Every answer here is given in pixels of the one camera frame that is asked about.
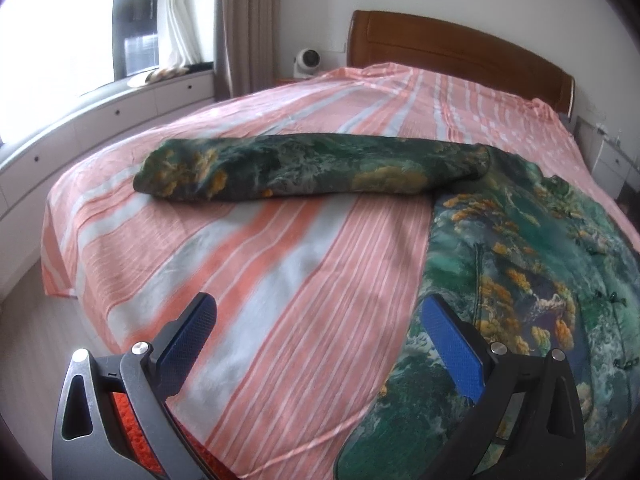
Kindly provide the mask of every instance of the blue gripper pad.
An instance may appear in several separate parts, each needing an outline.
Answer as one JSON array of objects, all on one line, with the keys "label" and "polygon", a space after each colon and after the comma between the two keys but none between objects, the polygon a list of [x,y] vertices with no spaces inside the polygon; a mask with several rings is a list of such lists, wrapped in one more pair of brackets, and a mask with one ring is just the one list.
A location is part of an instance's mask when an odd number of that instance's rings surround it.
[{"label": "blue gripper pad", "polygon": [[447,367],[458,393],[478,402],[484,392],[482,363],[451,319],[450,316],[455,316],[455,313],[448,305],[443,307],[441,301],[444,300],[434,296],[427,297],[422,303],[420,320]]},{"label": "blue gripper pad", "polygon": [[199,293],[175,321],[167,323],[154,339],[161,350],[156,361],[154,390],[160,400],[180,391],[191,367],[196,362],[204,343],[216,324],[216,301]]}]

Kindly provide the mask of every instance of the pink striped bedsheet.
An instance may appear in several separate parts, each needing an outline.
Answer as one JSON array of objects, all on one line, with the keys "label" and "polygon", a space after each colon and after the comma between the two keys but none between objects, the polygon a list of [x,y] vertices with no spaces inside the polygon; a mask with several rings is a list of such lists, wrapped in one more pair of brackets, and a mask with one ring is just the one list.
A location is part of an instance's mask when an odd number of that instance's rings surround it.
[{"label": "pink striped bedsheet", "polygon": [[169,406],[242,478],[329,479],[391,370],[420,283],[426,196],[189,205],[137,194],[145,156],[171,137],[340,132],[483,142],[518,153],[601,203],[572,136],[541,101],[384,64],[213,105],[110,146],[47,200],[48,294],[77,296],[114,352],[154,337],[200,290],[218,324]]}]

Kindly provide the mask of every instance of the nightstand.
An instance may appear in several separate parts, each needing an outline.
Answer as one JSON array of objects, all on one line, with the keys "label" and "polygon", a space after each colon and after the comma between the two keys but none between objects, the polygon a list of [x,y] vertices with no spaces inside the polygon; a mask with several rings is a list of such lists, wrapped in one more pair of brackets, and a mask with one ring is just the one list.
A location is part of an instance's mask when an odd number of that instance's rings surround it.
[{"label": "nightstand", "polygon": [[640,191],[640,168],[603,131],[578,118],[575,137],[591,176],[610,197],[617,199],[626,183]]}]

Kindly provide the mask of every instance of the drawer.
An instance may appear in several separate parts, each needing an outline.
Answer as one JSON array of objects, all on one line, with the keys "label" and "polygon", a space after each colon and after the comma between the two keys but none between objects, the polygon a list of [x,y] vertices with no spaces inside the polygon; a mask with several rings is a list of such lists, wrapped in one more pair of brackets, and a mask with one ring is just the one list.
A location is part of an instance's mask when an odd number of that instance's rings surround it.
[{"label": "drawer", "polygon": [[619,176],[619,174],[613,171],[601,160],[596,162],[596,165],[593,167],[593,171],[591,171],[591,176],[605,193],[613,199],[618,198],[618,195],[622,190],[622,185],[625,183],[624,178]]},{"label": "drawer", "polygon": [[0,188],[11,207],[49,175],[80,155],[73,123],[63,124],[28,147],[0,174]]},{"label": "drawer", "polygon": [[0,218],[2,218],[2,215],[4,213],[6,213],[7,209],[9,209],[9,205],[4,199],[4,195],[2,194],[2,189],[0,189]]},{"label": "drawer", "polygon": [[640,172],[635,168],[631,168],[629,174],[626,176],[626,183],[629,184],[636,193],[640,191]]},{"label": "drawer", "polygon": [[213,97],[213,74],[181,78],[154,89],[158,114]]},{"label": "drawer", "polygon": [[604,162],[613,171],[619,174],[623,180],[626,178],[629,168],[631,168],[629,161],[620,155],[608,142],[602,143],[598,160]]},{"label": "drawer", "polygon": [[86,151],[124,130],[148,121],[157,114],[153,92],[142,89],[78,117],[78,141],[82,150]]}]

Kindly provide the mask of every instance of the window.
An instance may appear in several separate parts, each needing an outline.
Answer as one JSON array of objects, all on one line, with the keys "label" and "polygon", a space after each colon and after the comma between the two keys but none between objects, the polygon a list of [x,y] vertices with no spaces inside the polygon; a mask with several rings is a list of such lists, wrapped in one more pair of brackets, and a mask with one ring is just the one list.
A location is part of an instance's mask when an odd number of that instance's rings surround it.
[{"label": "window", "polygon": [[115,78],[123,79],[158,65],[158,0],[114,0]]},{"label": "window", "polygon": [[158,0],[4,0],[0,144],[20,142],[76,99],[158,66]]}]

